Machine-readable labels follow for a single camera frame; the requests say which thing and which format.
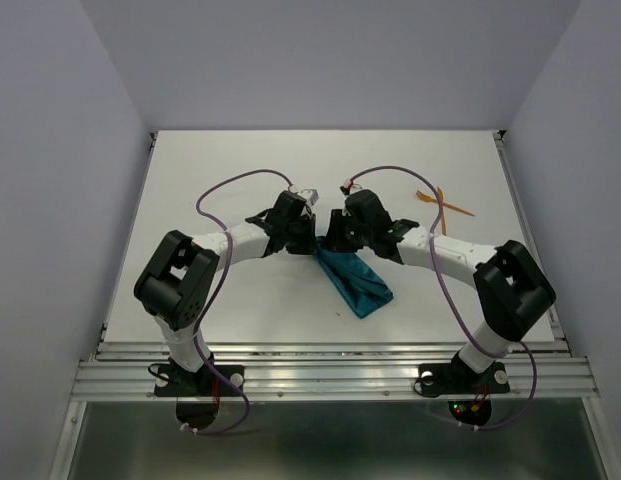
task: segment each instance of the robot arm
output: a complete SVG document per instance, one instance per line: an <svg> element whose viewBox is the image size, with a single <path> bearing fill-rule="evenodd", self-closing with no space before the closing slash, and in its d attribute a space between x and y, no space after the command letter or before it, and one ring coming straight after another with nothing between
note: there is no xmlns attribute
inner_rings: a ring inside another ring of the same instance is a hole
<svg viewBox="0 0 621 480"><path fill-rule="evenodd" d="M434 270L431 238L417 222L392 220L376 194L360 190L348 195L343 210L332 211L322 247L334 252L369 247L379 257ZM496 368L494 357L504 355L511 343L521 341L556 295L519 242L510 240L494 247L435 235L434 244L441 273L476 289L485 321L473 335L481 349L468 342L450 365L438 369L429 366L428 370L437 370L437 375L423 389L436 394L472 393L489 380ZM497 393L499 386L495 388L491 391Z"/></svg>
<svg viewBox="0 0 621 480"><path fill-rule="evenodd" d="M316 190L282 192L274 206L231 228L231 263L264 258L283 248L293 254L316 249ZM211 233L189 237L174 230L166 234L137 280L134 295L154 316L170 348L175 368L198 372L204 362L195 348L198 339L207 359L199 322L215 273L228 257L228 237Z"/></svg>

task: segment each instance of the orange object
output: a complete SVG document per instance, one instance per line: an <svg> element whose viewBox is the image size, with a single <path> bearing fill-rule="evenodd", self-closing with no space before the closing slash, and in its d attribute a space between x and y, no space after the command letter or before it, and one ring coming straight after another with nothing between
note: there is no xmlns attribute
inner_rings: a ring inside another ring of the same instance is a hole
<svg viewBox="0 0 621 480"><path fill-rule="evenodd" d="M441 190L441 187L437 187L437 193L439 194L439 196L441 197L441 201L443 202L443 190ZM441 233L443 233L444 235L448 234L448 229L446 228L446 211L444 210L441 213Z"/></svg>
<svg viewBox="0 0 621 480"><path fill-rule="evenodd" d="M423 193L421 190L417 190L417 198L421 200L422 202L437 203L436 198L433 198L430 195ZM463 213L464 215L469 215L471 217L475 216L474 213L464 210L461 207L457 207L456 205L452 205L451 203L443 202L443 206L446 208L449 208L450 210L454 210L455 212Z"/></svg>

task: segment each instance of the metal frame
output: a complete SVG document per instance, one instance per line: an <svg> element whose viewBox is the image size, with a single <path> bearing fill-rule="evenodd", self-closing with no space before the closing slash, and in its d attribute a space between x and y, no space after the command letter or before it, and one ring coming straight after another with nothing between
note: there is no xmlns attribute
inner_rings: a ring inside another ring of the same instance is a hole
<svg viewBox="0 0 621 480"><path fill-rule="evenodd" d="M52 468L48 476L50 480L65 480L70 475L72 458L79 442L85 412L85 402L70 402L68 405L57 450L52 460Z"/></svg>
<svg viewBox="0 0 621 480"><path fill-rule="evenodd" d="M501 135L494 132L524 238L533 257L539 254L517 191ZM530 348L539 369L540 398L581 398L609 479L621 479L608 424L601 410L599 391L587 359L573 358L556 311L551 309L553 342L534 342ZM461 343L437 344L210 344L216 362L246 367L244 391L254 402L294 401L420 401L412 390L417 365L447 362ZM93 359L82 362L71 393L68 413L55 455L51 479L70 473L87 402L174 402L153 395L154 379L147 374L153 362L165 362L168 348L161 343L101 342ZM529 395L532 369L517 347L504 360L512 392L504 399ZM180 398L180 401L210 401ZM240 398L224 401L242 401Z"/></svg>

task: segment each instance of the wire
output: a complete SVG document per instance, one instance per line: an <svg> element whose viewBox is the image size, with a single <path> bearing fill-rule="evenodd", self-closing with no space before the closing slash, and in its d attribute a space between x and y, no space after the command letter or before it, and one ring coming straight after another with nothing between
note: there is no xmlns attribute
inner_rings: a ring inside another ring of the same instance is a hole
<svg viewBox="0 0 621 480"><path fill-rule="evenodd" d="M227 180L224 180L221 183L218 183L217 185L215 185L212 188L209 188L208 190L206 190L197 200L196 203L196 209L197 209L197 213L203 217L209 218L210 220L212 220L213 222L215 222L222 230L223 233L225 234L225 236L228 238L228 252L226 254L226 263L223 266L223 272L221 273L221 278L219 279L219 283L217 284L216 288L214 289L214 292L212 292L212 295L210 296L210 300L208 300L208 303L205 305L205 307L203 308L203 310L201 311L201 313L199 314L199 317L197 318L195 325L194 325L194 329L193 332L198 332L199 328L201 327L201 322L203 321L203 318L206 316L206 314L208 313L208 310L210 310L210 307L212 306L213 302L216 300L217 296L219 295L219 292L221 291L221 288L223 287L223 284L226 281L226 278L228 277L228 271L230 270L230 265L232 264L232 254L234 251L234 241L232 238L232 235L230 235L230 232L228 231L228 226L223 223L219 218L217 218L216 216L212 215L211 213L208 212L204 212L201 209L201 202L208 196L210 195L212 192L218 190L219 188L228 185L229 183L235 182L237 180L240 180L242 178L245 177L249 177L251 175L256 175L258 173L272 173L274 175L278 175L279 177L283 178L287 183L288 183L288 187L292 186L292 182L290 181L290 179L284 175L281 172L278 172L276 170L270 170L270 169L266 169L266 168L261 168L258 170L252 170L250 172L245 172L242 173L241 175L236 175L232 178L229 178ZM234 423L232 423L231 425L221 428L219 430L214 430L214 431L207 431L207 430L198 430L198 429L194 429L191 428L189 425L177 420L181 426L182 429L185 429L191 433L197 434L197 435L219 435L222 433L226 433L229 432L230 430L232 430L233 428L238 427L241 423L243 423L245 421L246 418L248 418L248 415L250 415L250 400L248 399L247 395L243 392L243 390L241 390L239 387L237 387L236 385L234 385L230 380L228 380L226 377L223 376L223 374L221 372L219 372L219 370L217 370L215 368L215 366L212 364L212 362L210 362L210 360L208 360L208 358L206 358L205 353L203 352L203 349L201 348L201 345L199 344L199 339L198 339L198 335L195 335L194 337L194 348L197 350L197 353L199 354L199 356L201 357L201 359L203 360L204 365L206 366L206 368L208 368L222 383L224 383L225 385L227 385L229 388L231 388L235 393L237 393L239 396L241 396L241 398L243 398L243 401L246 405L245 411L243 413L243 415Z"/></svg>
<svg viewBox="0 0 621 480"><path fill-rule="evenodd" d="M468 338L468 340L470 341L472 346L474 348L476 348L479 352L481 352L483 355L487 356L487 357L490 357L490 358L502 358L505 355L506 352L504 352L504 353L488 352L472 336L472 333L470 332L470 329L468 328L466 323L463 321L463 318L461 317L461 313L459 313L459 309L455 305L454 300L452 299L452 295L450 294L450 291L448 290L448 286L446 285L446 282L445 282L445 280L443 278L443 273L441 272L441 265L439 264L439 259L437 258L437 252L436 252L436 248L435 248L435 245L434 245L435 229L437 228L437 225L439 224L439 222L441 221L441 217L443 216L443 199L441 198L441 195L439 195L439 192L434 187L434 185L432 183L430 183L425 177L423 177L422 175L419 175L417 172L415 172L413 170L410 170L409 168L400 167L400 166L397 166L397 165L381 165L379 167L368 168L367 170L363 170L363 171L357 173L356 175L350 177L350 182L353 184L353 182L357 178L362 177L363 175L366 175L368 173L378 172L378 171L381 171L381 170L397 170L399 172L404 172L404 173L407 173L409 175L412 175L413 177L416 177L419 180L421 180L423 183L425 183L426 186L430 189L430 191L434 194L435 198L437 199L437 205L439 206L439 211L437 213L436 218L434 219L434 222L432 222L432 225L430 226L429 246L430 246L430 258L432 259L432 267L433 267L435 275L437 276L437 280L439 282L439 286L441 287L441 292L443 293L443 296L446 298L446 301L448 302L448 305L450 306L450 310L452 310L452 314L454 315L455 319L457 320L457 323L459 324L459 327L461 327L461 330L463 330L463 333ZM518 413L516 413L515 415L513 415L512 417L510 417L509 419L507 419L507 420L505 420L503 422L499 422L499 423L497 423L495 425L483 426L483 427L475 427L475 426L470 426L469 425L471 428L478 428L479 430L495 430L497 428L501 428L501 427L503 427L505 425L509 425L510 423L514 422L524 412L526 412L528 410L528 408L530 407L530 404L532 403L532 400L534 399L534 394L535 394L535 392L537 390L537 363L536 363L536 361L534 359L534 356L532 355L532 351L528 348L528 346L524 342L519 342L519 345L521 345L523 347L525 352L530 357L530 364L532 366L532 387L530 389L530 396L526 400L525 405L523 406L523 408ZM438 417L438 418L441 418L442 420L449 421L448 418L440 417L438 415L435 415L435 416Z"/></svg>
<svg viewBox="0 0 621 480"><path fill-rule="evenodd" d="M151 363L150 365L148 365L148 373L152 375L154 378L158 378L159 380L163 380L166 383L170 383L170 379L168 377L164 377L159 372L155 372L154 370L152 370L152 367L159 367L159 366L161 366L160 363Z"/></svg>

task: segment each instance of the screw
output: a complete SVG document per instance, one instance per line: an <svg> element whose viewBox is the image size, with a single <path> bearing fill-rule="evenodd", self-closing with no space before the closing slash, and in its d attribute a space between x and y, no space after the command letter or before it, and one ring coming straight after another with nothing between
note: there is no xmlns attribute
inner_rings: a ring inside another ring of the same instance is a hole
<svg viewBox="0 0 621 480"><path fill-rule="evenodd" d="M496 372L494 372L494 380L499 385L505 385L506 383L508 383L508 374L503 370L497 370Z"/></svg>
<svg viewBox="0 0 621 480"><path fill-rule="evenodd" d="M233 373L230 376L230 382L235 386L235 387L240 387L241 385L243 385L243 377L241 376L240 373Z"/></svg>

